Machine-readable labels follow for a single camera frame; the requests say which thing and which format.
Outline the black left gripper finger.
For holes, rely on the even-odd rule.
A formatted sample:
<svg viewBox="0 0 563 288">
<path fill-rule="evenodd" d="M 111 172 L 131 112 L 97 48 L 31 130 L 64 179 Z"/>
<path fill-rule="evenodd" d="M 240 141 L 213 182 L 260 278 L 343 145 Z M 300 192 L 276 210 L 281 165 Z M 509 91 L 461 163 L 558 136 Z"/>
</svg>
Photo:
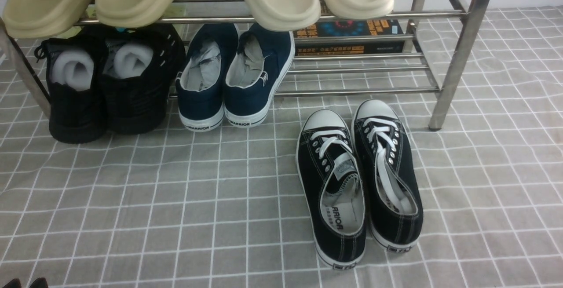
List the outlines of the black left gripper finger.
<svg viewBox="0 0 563 288">
<path fill-rule="evenodd" d="M 2 288 L 22 288 L 22 283 L 18 278 L 14 278 L 6 283 Z"/>
</svg>

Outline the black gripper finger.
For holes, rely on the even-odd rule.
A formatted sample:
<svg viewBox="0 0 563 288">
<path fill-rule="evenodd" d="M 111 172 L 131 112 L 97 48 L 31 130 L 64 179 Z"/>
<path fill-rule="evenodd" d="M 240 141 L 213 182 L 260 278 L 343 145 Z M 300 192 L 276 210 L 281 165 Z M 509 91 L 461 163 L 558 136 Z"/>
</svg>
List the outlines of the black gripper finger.
<svg viewBox="0 0 563 288">
<path fill-rule="evenodd" d="M 39 277 L 30 284 L 29 288 L 49 288 L 48 281 L 44 277 Z"/>
</svg>

